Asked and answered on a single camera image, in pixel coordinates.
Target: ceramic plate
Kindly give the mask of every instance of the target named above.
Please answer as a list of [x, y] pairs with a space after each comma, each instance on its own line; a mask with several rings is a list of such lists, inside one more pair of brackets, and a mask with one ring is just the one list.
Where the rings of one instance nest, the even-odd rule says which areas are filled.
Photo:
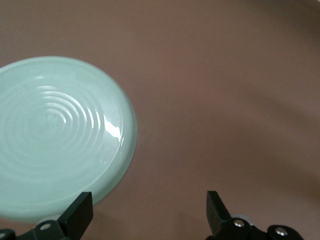
[[103, 198], [137, 141], [130, 101], [103, 71], [72, 58], [0, 68], [0, 215], [36, 222], [83, 191]]

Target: black clamp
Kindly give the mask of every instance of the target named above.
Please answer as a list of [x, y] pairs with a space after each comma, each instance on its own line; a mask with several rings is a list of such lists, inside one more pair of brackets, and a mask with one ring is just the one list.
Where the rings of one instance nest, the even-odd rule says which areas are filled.
[[232, 218], [216, 191], [207, 192], [206, 217], [212, 232], [206, 240], [303, 240], [288, 226], [272, 225], [263, 232], [242, 218]]
[[79, 240], [93, 216], [92, 194], [82, 192], [57, 220], [43, 221], [20, 236], [0, 229], [0, 240]]

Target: tabletop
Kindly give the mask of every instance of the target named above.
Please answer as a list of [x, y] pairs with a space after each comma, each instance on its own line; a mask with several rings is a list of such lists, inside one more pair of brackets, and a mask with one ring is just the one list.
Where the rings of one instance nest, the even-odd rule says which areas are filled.
[[0, 55], [83, 60], [131, 99], [135, 155], [83, 240], [204, 240], [208, 190], [262, 231], [319, 239], [316, 1], [3, 0]]

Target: brown surface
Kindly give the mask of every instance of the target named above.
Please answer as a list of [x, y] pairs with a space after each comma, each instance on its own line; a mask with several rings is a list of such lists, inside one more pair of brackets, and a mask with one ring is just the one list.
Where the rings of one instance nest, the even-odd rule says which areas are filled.
[[84, 240], [204, 240], [207, 190], [319, 239], [320, 14], [274, 2], [1, 1], [0, 66], [81, 59], [135, 107], [134, 159]]

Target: screw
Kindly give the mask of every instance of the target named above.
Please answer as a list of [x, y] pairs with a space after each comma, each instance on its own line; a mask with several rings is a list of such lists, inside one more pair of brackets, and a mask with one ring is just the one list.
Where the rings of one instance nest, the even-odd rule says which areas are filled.
[[46, 230], [48, 228], [50, 228], [51, 224], [50, 223], [45, 223], [40, 227], [40, 230]]
[[242, 221], [242, 220], [240, 220], [240, 219], [234, 220], [233, 223], [234, 223], [234, 225], [236, 225], [238, 228], [242, 228], [242, 227], [245, 225], [244, 221]]
[[287, 231], [284, 228], [280, 227], [280, 226], [275, 229], [275, 232], [277, 234], [281, 235], [281, 236], [287, 236], [288, 235]]

